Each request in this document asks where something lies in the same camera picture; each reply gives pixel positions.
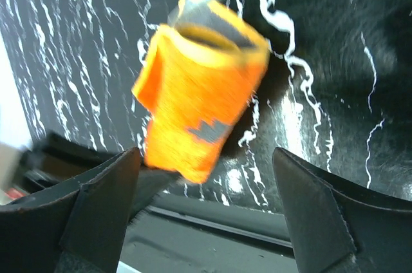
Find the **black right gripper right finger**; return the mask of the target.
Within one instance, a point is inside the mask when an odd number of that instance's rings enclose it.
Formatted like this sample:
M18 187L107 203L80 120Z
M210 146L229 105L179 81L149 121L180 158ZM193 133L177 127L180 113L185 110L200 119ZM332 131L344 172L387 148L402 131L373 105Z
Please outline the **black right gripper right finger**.
M277 147L273 168L300 272L411 272L411 202Z

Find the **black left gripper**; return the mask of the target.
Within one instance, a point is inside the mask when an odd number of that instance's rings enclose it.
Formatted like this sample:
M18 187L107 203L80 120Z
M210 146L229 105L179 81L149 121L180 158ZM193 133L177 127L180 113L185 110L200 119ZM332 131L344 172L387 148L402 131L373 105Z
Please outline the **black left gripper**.
M19 187L35 193L106 162L116 154L72 142L54 131L33 143L19 161ZM140 168L129 221L152 204L156 196L180 179L177 172Z

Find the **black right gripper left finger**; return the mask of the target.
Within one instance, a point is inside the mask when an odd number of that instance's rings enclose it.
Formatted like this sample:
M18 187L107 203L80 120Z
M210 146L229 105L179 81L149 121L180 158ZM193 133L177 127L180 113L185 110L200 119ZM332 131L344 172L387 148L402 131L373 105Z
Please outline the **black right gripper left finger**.
M116 272L139 170L134 147L1 206L1 272Z

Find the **orange and grey towel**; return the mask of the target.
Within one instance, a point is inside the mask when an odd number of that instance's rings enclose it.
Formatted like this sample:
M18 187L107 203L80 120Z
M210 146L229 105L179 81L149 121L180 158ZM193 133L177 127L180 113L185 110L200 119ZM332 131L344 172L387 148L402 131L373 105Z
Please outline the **orange and grey towel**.
M224 0L179 0L133 86L151 114L144 162L207 181L268 69L265 38Z

